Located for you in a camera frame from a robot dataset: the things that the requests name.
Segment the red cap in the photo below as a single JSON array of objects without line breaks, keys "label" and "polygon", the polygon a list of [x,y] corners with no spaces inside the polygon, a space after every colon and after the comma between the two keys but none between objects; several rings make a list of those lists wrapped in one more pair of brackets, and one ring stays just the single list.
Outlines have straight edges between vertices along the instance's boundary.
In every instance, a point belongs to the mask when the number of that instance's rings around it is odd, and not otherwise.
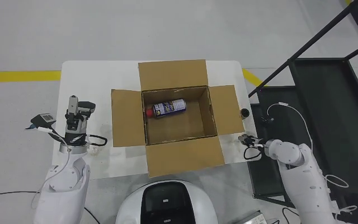
[{"label": "red cap", "polygon": [[152,108],[147,109],[145,113],[147,114],[147,117],[149,117],[149,118],[151,118],[154,115]]}]

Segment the yellow floor line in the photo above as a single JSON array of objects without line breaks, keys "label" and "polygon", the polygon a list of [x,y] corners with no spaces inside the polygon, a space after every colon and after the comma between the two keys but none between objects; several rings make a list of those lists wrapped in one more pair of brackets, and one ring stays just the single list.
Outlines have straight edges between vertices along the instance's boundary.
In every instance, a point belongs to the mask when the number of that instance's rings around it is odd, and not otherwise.
[{"label": "yellow floor line", "polygon": [[251,72],[249,72],[246,69],[242,69],[242,73],[244,74],[244,78],[251,84],[253,84],[254,86],[258,86],[261,84],[261,80],[259,78],[257,78],[254,74],[252,74]]},{"label": "yellow floor line", "polygon": [[0,72],[0,82],[58,81],[61,71]]},{"label": "yellow floor line", "polygon": [[[262,81],[246,69],[242,69],[244,78],[254,86]],[[58,81],[61,71],[14,71],[0,72],[0,82]]]}]

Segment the white table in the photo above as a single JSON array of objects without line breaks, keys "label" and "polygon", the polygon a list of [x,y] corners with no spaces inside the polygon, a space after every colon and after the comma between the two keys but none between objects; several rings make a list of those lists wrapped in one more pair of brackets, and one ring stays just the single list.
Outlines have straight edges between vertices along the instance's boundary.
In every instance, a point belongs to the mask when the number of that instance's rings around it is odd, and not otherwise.
[{"label": "white table", "polygon": [[[144,146],[113,147],[112,140],[111,89],[140,91],[139,62],[143,61],[68,61],[62,65],[56,131],[64,135],[64,114],[68,99],[71,95],[76,95],[79,101],[96,104],[96,111],[88,121],[87,134],[104,136],[109,140],[106,146],[97,147],[96,153],[91,146],[88,155],[84,157],[91,167],[91,179],[148,172]],[[206,61],[206,66],[209,86],[235,85],[240,108],[250,111],[250,116],[243,121],[246,133],[256,135],[240,63],[209,60]],[[238,135],[239,133],[219,137],[226,164],[245,162],[245,146],[238,142]],[[59,143],[55,141],[52,159],[54,165],[59,162],[58,149]],[[256,153],[254,150],[249,151],[247,156]]]}]

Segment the gray floor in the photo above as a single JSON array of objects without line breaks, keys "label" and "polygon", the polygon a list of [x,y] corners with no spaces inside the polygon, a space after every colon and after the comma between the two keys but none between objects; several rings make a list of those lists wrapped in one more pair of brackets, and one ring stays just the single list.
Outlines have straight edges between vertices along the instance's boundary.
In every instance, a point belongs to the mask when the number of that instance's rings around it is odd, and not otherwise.
[{"label": "gray floor", "polygon": [[[60,70],[64,61],[74,59],[205,58],[237,60],[264,79],[343,6],[339,0],[5,0],[0,7],[0,71]],[[345,56],[358,48],[357,37],[357,26],[348,17],[304,56]],[[358,68],[358,59],[351,63]],[[293,82],[284,70],[270,84]],[[248,91],[254,88],[246,85]],[[52,141],[44,133],[23,129],[38,113],[56,114],[58,90],[59,82],[0,83],[0,192],[36,190],[44,180]],[[280,206],[252,199],[245,163],[175,178],[193,182],[209,194],[219,223],[258,209],[269,223],[275,218],[283,221]],[[154,180],[146,175],[92,180],[86,207],[101,223],[114,223],[124,198]],[[0,223],[31,223],[31,198],[2,195]],[[299,223],[290,214],[289,218]],[[85,212],[81,223],[95,222]]]}]

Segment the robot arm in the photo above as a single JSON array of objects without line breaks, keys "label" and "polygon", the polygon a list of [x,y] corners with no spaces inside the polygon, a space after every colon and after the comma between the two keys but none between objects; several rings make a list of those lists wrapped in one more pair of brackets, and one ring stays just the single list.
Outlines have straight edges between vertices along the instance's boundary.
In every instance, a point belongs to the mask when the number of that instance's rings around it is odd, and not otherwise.
[{"label": "robot arm", "polygon": [[265,142],[246,134],[240,136],[239,140],[248,147],[259,148],[268,157],[277,160],[284,188],[295,205],[302,224],[336,223],[332,216],[330,189],[306,144],[297,146],[281,140]]},{"label": "robot arm", "polygon": [[[71,96],[65,115],[67,124],[64,138],[51,127],[55,123],[52,115],[40,114],[31,120],[29,129],[37,128],[47,132],[54,140],[61,142],[60,164],[52,166],[48,171],[40,191],[34,224],[80,222],[91,173],[82,157],[87,154],[89,144],[104,146],[107,143],[104,137],[86,134],[87,120],[95,107],[91,102],[78,102],[76,96]],[[105,142],[88,143],[86,137],[100,138]]]}]

